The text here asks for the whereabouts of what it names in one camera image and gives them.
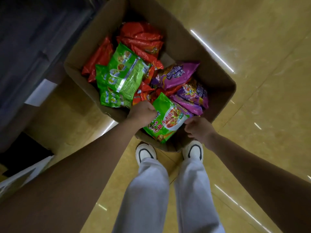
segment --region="leg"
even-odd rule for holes
[[[161,233],[169,201],[169,176],[152,146],[136,149],[138,176],[129,184],[113,232]]]
[[[179,232],[224,233],[202,163],[202,144],[192,141],[183,150],[183,155],[185,160],[175,181]]]

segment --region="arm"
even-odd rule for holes
[[[185,122],[189,137],[213,151],[284,232],[311,232],[311,184],[219,135],[202,117]]]
[[[127,119],[61,160],[0,205],[3,232],[80,232],[138,129],[156,117],[147,101]]]

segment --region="glossy floor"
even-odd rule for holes
[[[311,182],[311,0],[158,0],[237,83],[213,123],[220,134]],[[44,103],[27,133],[56,154],[53,163],[115,123],[69,78]],[[133,138],[81,232],[111,232],[137,174]],[[157,150],[173,181],[181,154]],[[280,230],[221,161],[204,149],[216,209],[226,232]],[[173,186],[164,232],[177,232]]]

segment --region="cardboard box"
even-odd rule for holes
[[[176,60],[201,61],[194,77],[205,85],[209,97],[209,109],[204,111],[202,116],[210,122],[214,121],[234,94],[235,82],[183,25],[155,0],[110,0],[99,11],[69,53],[64,64],[68,75],[91,97],[103,113],[117,122],[123,121],[128,109],[101,105],[98,91],[81,76],[81,70],[108,34],[115,33],[122,22],[139,20],[148,21],[164,34],[165,44],[160,51],[160,59],[164,66]],[[161,150],[179,152],[192,140],[188,138],[183,128],[184,125],[166,144],[160,144],[143,130],[139,130],[136,136]]]

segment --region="shoe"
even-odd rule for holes
[[[200,142],[193,140],[185,148],[183,148],[184,160],[190,158],[199,159],[203,163],[203,146]]]
[[[135,156],[138,165],[140,165],[144,158],[153,158],[156,160],[156,151],[151,145],[141,143],[136,148]]]

